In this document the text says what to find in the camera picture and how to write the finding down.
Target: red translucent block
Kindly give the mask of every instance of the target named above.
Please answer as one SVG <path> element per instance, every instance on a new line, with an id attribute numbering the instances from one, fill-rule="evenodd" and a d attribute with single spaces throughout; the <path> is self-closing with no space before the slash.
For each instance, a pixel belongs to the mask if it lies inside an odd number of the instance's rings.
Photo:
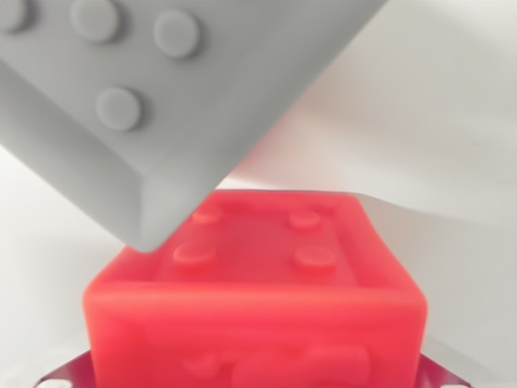
<path id="1" fill-rule="evenodd" d="M 266 191 L 125 248 L 84 308 L 97 388 L 411 388 L 427 312 L 356 198 Z"/>

